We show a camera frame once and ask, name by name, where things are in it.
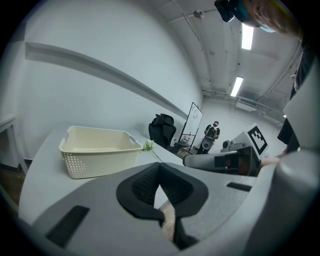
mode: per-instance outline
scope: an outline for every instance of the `floor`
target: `floor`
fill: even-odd
[[[198,152],[198,149],[196,149],[196,148],[190,150],[190,152],[188,152],[188,150],[180,149],[176,155],[177,155],[179,158],[184,159],[185,156],[195,155],[195,154],[197,154],[197,152]]]
[[[25,174],[23,172],[18,173],[0,167],[0,184],[17,206],[19,206],[20,194],[24,181]],[[8,211],[12,217],[18,217],[18,213],[11,207],[8,207]]]
[[[175,208],[172,206],[172,204],[167,201],[164,203],[164,205],[160,208],[160,210],[164,213],[164,222],[162,224],[162,231],[164,235],[172,241],[174,239],[174,233],[175,233],[175,220],[176,220],[176,214],[175,214]]]

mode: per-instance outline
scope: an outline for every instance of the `table leg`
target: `table leg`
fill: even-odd
[[[21,154],[21,151],[19,150],[19,146],[17,144],[17,140],[15,137],[14,126],[11,125],[6,131],[7,131],[10,147],[13,149],[13,152],[14,152],[14,157],[18,159],[24,174],[27,174],[28,167],[26,165],[25,159]]]
[[[6,203],[14,210],[16,213],[19,211],[19,207],[16,205],[16,203],[11,199],[11,197],[8,195],[8,193],[5,191],[3,186],[0,184],[0,194],[3,196]]]

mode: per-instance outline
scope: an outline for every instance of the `black office chair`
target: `black office chair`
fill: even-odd
[[[166,123],[166,117],[164,115],[156,114],[155,116],[156,118],[149,124],[150,140],[153,140],[164,149],[171,151],[171,140],[177,129],[173,125]]]
[[[165,117],[165,122],[169,125],[175,125],[175,121],[174,121],[174,118],[170,115],[167,115],[167,114],[160,114],[161,116]]]

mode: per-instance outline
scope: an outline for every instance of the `whiteboard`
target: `whiteboard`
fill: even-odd
[[[192,103],[182,134],[196,136],[202,115],[202,112],[196,104]]]

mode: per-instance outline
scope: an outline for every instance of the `desk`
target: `desk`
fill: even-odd
[[[19,218],[29,225],[32,225],[48,207],[84,183],[96,179],[72,179],[68,174],[66,164],[59,150],[59,144],[62,138],[66,136],[67,129],[74,125],[105,128],[63,122],[52,130],[36,153],[21,191]],[[143,144],[148,139],[137,130],[128,129],[126,131],[140,144]],[[155,144],[154,152],[163,162],[183,165],[182,159],[157,144]],[[159,162],[158,158],[151,152],[143,151],[136,160],[135,165],[140,166],[154,162]],[[167,200],[166,194],[159,187],[155,195],[154,207],[160,208]]]
[[[181,146],[182,148],[183,148],[183,147],[184,147],[184,148],[189,148],[189,147],[191,147],[190,144],[182,143],[182,142],[176,142],[176,143],[174,143],[174,145],[175,145],[175,146]]]
[[[8,141],[10,145],[11,152],[15,160],[18,160],[23,172],[27,174],[28,167],[25,163],[25,159],[19,150],[19,145],[16,140],[16,133],[15,133],[15,123],[16,123],[16,116],[8,114],[1,118],[0,120],[0,133],[6,130]]]

